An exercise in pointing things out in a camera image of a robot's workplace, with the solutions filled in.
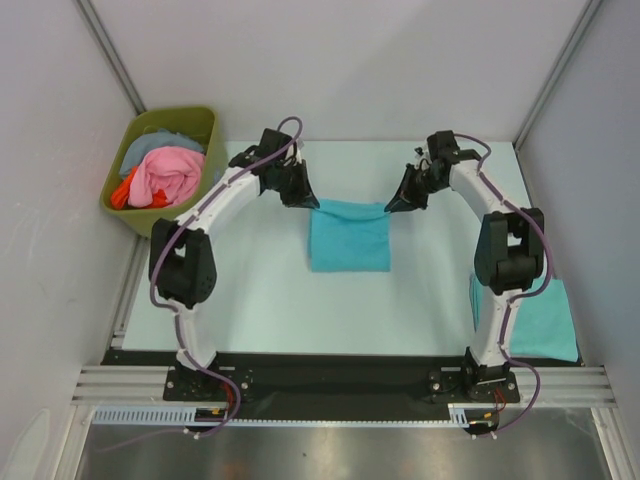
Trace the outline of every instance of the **white table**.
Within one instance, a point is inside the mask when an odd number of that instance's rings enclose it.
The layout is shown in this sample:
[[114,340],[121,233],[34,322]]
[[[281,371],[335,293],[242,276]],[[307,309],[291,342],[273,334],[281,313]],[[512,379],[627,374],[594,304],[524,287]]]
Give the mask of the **white table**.
[[[307,142],[303,153],[318,198],[386,203],[419,144]],[[229,155],[246,146],[229,142]],[[486,171],[528,206],[511,144],[491,146]],[[431,196],[427,211],[392,215],[390,273],[312,273],[308,228],[308,210],[284,208],[265,192],[220,235],[218,283],[199,315],[221,351],[464,353],[474,333],[469,275],[480,223],[457,193]],[[148,292],[145,268],[123,348],[175,351],[171,315]]]

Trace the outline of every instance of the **laundry basket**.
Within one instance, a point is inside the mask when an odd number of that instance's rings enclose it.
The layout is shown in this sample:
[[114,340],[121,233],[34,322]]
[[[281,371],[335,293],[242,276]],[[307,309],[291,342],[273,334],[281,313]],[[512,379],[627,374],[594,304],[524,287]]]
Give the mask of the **laundry basket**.
[[[186,135],[204,147],[205,162],[198,189],[189,200],[175,207],[114,209],[111,205],[111,194],[122,183],[119,170],[127,149],[139,136],[157,132],[161,128]],[[227,163],[227,152],[224,142],[220,138],[218,119],[213,110],[204,106],[150,110],[139,115],[129,124],[102,187],[100,204],[107,213],[118,217],[143,237],[150,237],[151,228],[156,220],[159,218],[173,220],[193,207],[213,186],[215,179],[222,176]]]

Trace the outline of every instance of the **white wall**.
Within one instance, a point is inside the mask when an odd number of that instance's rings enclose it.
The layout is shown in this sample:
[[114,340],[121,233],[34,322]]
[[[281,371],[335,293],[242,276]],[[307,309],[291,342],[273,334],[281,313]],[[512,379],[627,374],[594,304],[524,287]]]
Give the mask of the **white wall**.
[[206,103],[227,139],[512,140],[585,0],[94,0],[148,108]]
[[522,159],[579,340],[640,450],[640,2],[605,2]]
[[0,61],[1,472],[41,408],[60,440],[106,344],[133,235],[98,195],[133,112],[70,0],[3,5]]

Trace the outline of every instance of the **folded teal cloth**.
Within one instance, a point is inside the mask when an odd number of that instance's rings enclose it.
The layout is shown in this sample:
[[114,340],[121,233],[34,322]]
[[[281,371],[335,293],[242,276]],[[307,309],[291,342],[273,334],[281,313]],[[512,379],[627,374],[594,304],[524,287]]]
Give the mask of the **folded teal cloth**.
[[[531,291],[542,284],[533,282]],[[474,327],[478,328],[484,287],[475,275],[471,276],[471,309]],[[511,337],[511,355],[520,357],[578,360],[576,334],[573,328],[569,300],[561,280],[551,280],[540,295],[522,300]]]
[[389,224],[382,203],[320,200],[320,208],[311,211],[311,271],[390,271]]
[[160,147],[183,147],[194,152],[204,153],[202,145],[195,140],[191,140],[181,133],[171,133],[169,130],[161,128],[154,133],[145,133],[133,141],[122,160],[118,172],[120,178],[127,178],[131,169],[140,165],[147,153]]

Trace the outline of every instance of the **pink towel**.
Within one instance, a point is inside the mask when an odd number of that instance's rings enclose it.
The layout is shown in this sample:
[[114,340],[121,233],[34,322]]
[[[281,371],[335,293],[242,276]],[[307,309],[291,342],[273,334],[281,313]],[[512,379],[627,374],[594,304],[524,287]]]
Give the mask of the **pink towel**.
[[129,205],[143,208],[163,190],[169,206],[180,205],[198,188],[204,155],[182,147],[160,147],[147,153],[131,181]]

